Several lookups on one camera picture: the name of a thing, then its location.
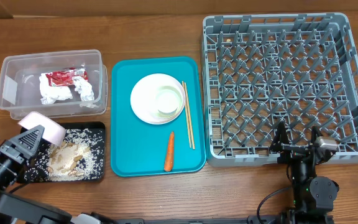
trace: teal tray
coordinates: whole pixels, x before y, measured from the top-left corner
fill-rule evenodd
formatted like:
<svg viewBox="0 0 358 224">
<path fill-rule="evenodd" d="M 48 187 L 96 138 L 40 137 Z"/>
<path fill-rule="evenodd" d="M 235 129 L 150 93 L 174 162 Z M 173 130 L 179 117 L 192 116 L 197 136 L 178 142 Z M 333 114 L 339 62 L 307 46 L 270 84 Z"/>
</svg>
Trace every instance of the teal tray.
<svg viewBox="0 0 358 224">
<path fill-rule="evenodd" d="M 131 91 L 143 77 L 164 73 L 185 81 L 189 95 L 196 149 L 189 147 L 186 113 L 160 125 L 141 121 L 131 108 Z M 173 169 L 164 172 L 170 133 L 175 132 Z M 111 168 L 121 177 L 199 171 L 205 164 L 205 138 L 200 81 L 196 62 L 189 57 L 124 60 L 111 77 Z"/>
</svg>

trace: carrot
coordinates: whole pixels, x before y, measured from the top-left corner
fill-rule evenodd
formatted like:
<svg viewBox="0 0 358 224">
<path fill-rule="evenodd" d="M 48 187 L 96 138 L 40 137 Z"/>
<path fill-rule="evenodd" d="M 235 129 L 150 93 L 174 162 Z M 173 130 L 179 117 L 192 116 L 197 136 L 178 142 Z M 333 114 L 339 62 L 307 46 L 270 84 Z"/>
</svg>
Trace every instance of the carrot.
<svg viewBox="0 0 358 224">
<path fill-rule="evenodd" d="M 171 135 L 169 136 L 167 156 L 165 157 L 164 170 L 166 172 L 170 172 L 173 167 L 173 139 L 174 139 L 174 137 L 175 137 L 175 135 L 172 131 Z"/>
</svg>

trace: chopstick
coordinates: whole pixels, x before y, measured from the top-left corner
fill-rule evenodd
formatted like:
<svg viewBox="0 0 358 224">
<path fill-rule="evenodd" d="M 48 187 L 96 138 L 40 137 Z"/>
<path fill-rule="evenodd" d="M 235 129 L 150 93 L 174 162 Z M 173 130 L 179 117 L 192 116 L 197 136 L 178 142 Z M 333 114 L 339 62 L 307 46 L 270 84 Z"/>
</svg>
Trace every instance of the chopstick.
<svg viewBox="0 0 358 224">
<path fill-rule="evenodd" d="M 187 86 L 186 86 L 186 83 L 185 83 L 185 92 L 186 92 L 187 112 L 188 112 L 188 116 L 189 116 L 191 143 L 193 144 L 193 149 L 196 149 L 196 146 L 195 146 L 195 144 L 194 144 L 193 125 L 191 124 L 191 112 L 190 112 L 189 96 L 188 96 L 188 94 L 187 94 Z"/>
<path fill-rule="evenodd" d="M 185 89 L 185 82 L 184 82 L 184 81 L 181 82 L 181 85 L 182 85 L 183 89 Z M 189 111 L 188 111 L 188 108 L 187 108 L 187 103 L 185 103 L 185 111 L 186 111 L 187 136 L 188 136 L 188 138 L 189 138 L 189 147 L 191 147 L 190 125 L 189 125 Z"/>
</svg>

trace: red packet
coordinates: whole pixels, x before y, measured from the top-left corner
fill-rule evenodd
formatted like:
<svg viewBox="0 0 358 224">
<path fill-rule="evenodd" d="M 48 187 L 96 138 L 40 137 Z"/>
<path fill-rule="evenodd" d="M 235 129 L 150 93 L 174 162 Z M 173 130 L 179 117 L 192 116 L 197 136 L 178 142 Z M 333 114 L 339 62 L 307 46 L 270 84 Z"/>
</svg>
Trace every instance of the red packet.
<svg viewBox="0 0 358 224">
<path fill-rule="evenodd" d="M 88 74 L 85 68 L 65 68 L 61 71 L 45 73 L 50 86 L 70 86 L 73 85 L 73 77 L 81 76 L 88 81 Z"/>
</svg>

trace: table surface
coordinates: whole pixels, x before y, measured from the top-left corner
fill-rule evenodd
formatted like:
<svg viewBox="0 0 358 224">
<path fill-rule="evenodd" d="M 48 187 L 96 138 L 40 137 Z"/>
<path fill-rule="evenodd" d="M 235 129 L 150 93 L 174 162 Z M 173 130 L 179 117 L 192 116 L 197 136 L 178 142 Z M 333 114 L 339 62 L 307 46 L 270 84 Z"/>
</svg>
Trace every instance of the table surface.
<svg viewBox="0 0 358 224">
<path fill-rule="evenodd" d="M 345 12 L 358 52 L 358 11 Z M 200 38 L 205 16 L 117 16 L 0 20 L 0 70 L 10 55 L 98 49 L 110 74 L 130 58 L 186 55 L 200 69 Z M 59 122 L 102 121 L 110 127 L 110 103 L 99 116 L 62 118 Z M 0 138 L 20 127 L 0 110 Z M 107 141 L 109 161 L 110 142 Z M 358 223 L 358 164 L 317 167 L 318 175 L 341 187 L 333 215 L 337 223 Z M 98 212 L 113 218 L 242 218 L 254 215 L 269 193 L 288 186 L 285 166 L 214 168 L 206 164 L 193 174 L 121 178 L 106 166 L 101 182 L 30 184 L 18 195 L 49 203 L 78 215 Z M 276 214 L 291 205 L 287 192 L 268 200 L 262 214 Z"/>
</svg>

